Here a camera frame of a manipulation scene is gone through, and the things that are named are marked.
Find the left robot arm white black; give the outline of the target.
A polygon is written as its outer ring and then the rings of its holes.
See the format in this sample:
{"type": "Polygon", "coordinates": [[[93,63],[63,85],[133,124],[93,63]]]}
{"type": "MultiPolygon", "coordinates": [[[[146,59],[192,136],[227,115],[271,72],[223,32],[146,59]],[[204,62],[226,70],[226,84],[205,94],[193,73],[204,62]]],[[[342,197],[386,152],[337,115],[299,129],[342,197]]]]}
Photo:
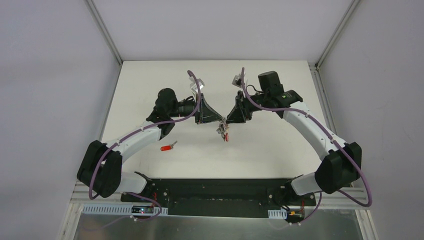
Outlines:
{"type": "Polygon", "coordinates": [[[149,201],[153,189],[147,185],[148,178],[138,172],[124,172],[122,165],[142,148],[166,137],[177,122],[191,117],[196,124],[225,120],[207,104],[204,95],[179,101],[173,89],[164,88],[158,92],[155,106],[141,126],[108,142],[91,142],[77,172],[77,179],[89,188],[89,198],[133,193],[140,202],[149,201]]]}

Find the key organizer with red handle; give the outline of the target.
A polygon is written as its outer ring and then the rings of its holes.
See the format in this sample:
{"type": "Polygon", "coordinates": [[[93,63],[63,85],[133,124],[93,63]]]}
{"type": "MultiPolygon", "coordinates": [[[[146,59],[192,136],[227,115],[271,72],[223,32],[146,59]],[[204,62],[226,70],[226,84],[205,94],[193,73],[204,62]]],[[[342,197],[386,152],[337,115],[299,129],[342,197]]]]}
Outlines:
{"type": "Polygon", "coordinates": [[[224,142],[229,141],[229,126],[226,123],[226,119],[223,118],[216,129],[216,132],[221,136],[224,142]]]}

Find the key with red tag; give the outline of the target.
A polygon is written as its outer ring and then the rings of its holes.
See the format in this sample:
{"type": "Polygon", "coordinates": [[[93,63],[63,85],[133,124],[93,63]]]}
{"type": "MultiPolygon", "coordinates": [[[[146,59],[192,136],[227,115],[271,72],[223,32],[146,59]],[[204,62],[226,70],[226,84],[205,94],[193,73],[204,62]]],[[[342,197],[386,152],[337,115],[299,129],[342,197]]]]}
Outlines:
{"type": "Polygon", "coordinates": [[[172,150],[173,148],[174,148],[174,146],[175,146],[175,144],[177,143],[177,141],[175,141],[175,142],[173,142],[173,143],[171,143],[171,144],[168,144],[168,145],[164,145],[164,146],[162,146],[161,148],[160,148],[160,150],[162,151],[162,152],[165,152],[165,151],[170,151],[170,150],[172,150]]]}

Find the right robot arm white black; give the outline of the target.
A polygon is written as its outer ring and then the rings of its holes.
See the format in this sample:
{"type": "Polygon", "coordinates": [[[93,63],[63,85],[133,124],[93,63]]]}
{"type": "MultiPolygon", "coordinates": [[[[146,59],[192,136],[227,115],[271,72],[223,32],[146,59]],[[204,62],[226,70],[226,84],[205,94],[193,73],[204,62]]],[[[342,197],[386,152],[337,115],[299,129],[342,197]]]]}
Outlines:
{"type": "Polygon", "coordinates": [[[258,75],[261,90],[254,95],[247,94],[243,76],[244,73],[239,73],[232,80],[232,84],[240,90],[226,123],[246,123],[252,119],[253,112],[275,109],[281,119],[307,140],[321,161],[316,171],[290,180],[285,185],[283,196],[288,204],[298,204],[309,193],[321,191],[332,194],[360,178],[361,147],[356,142],[347,143],[323,126],[296,91],[284,90],[277,72],[258,75]]]}

